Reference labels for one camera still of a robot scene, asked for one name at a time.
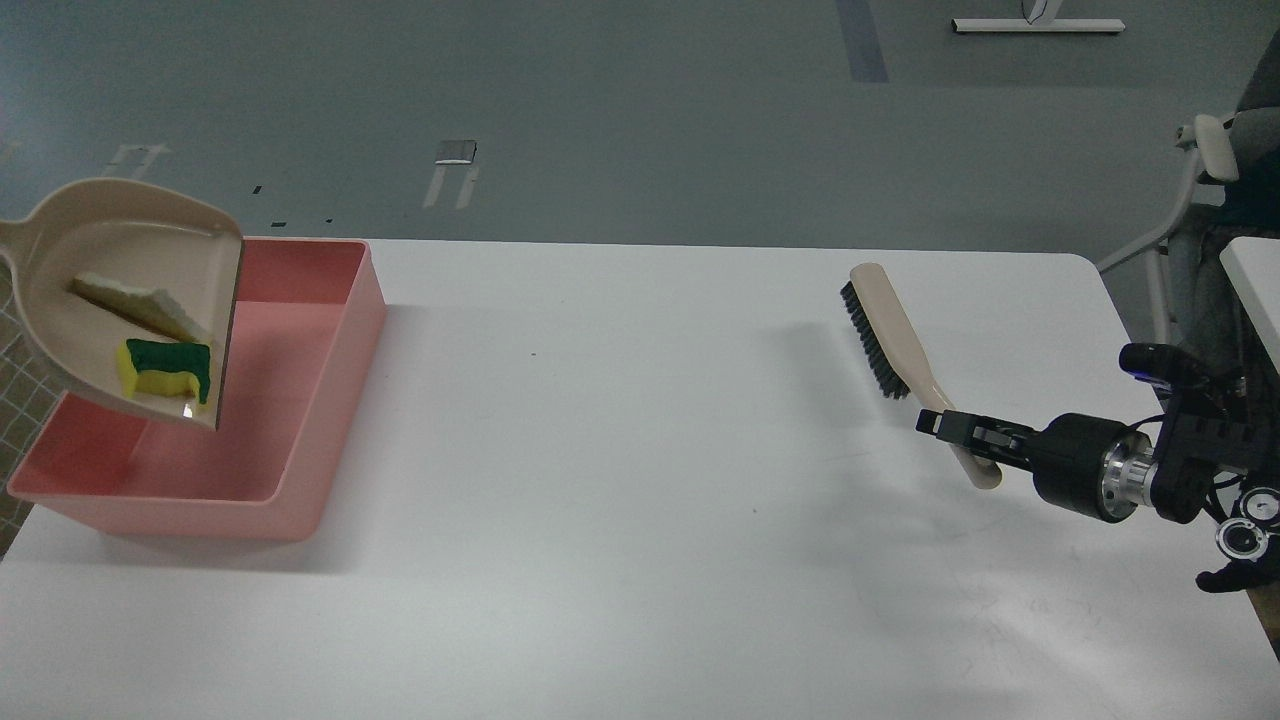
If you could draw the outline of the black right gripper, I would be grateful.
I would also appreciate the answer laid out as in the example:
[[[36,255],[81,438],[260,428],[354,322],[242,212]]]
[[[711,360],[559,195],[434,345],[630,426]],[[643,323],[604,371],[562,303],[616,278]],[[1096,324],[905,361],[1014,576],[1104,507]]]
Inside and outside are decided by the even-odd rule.
[[[1028,470],[1044,502],[1088,518],[1120,523],[1146,502],[1155,446],[1120,421],[1069,413],[1036,430],[974,413],[922,409],[916,432],[974,454],[996,454]]]

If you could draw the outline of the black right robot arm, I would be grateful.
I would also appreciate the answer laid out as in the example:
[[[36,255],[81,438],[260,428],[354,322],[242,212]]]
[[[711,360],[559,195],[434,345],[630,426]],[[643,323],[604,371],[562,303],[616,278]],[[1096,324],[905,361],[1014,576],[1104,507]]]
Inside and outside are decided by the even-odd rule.
[[[916,429],[995,468],[1028,471],[1047,503],[1115,524],[1147,507],[1169,521],[1215,523],[1226,564],[1203,571],[1210,593],[1277,580],[1277,466],[1274,424],[1252,410],[1243,378],[1212,375],[1171,345],[1129,343],[1119,366],[1164,402],[1158,433],[1068,413],[1043,429],[992,416],[924,409]]]

